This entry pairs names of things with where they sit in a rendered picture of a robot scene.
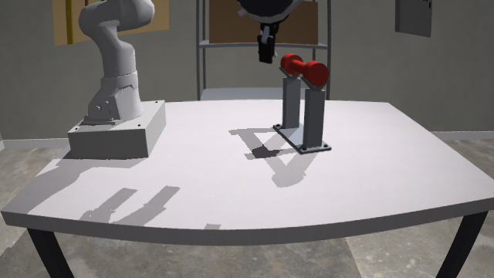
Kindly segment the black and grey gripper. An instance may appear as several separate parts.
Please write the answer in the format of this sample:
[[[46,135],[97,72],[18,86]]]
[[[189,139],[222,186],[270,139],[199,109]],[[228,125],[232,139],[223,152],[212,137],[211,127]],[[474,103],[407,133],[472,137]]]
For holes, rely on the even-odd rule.
[[[278,54],[274,50],[276,33],[279,30],[279,24],[286,20],[288,16],[289,14],[283,20],[270,24],[260,22],[260,29],[263,34],[257,36],[257,41],[259,43],[259,62],[272,64],[272,57],[277,57]],[[276,27],[274,27],[275,25]]]

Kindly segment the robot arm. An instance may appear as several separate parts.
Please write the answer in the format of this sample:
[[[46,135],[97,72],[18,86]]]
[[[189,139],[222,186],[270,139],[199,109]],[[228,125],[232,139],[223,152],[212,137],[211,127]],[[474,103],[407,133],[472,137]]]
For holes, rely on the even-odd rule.
[[[237,0],[242,7],[238,14],[273,23],[283,20],[303,1]],[[151,0],[108,0],[94,2],[81,10],[80,29],[99,47],[104,71],[100,90],[89,102],[84,124],[116,125],[144,112],[138,92],[135,50],[130,43],[119,40],[117,32],[148,25],[153,17]]]

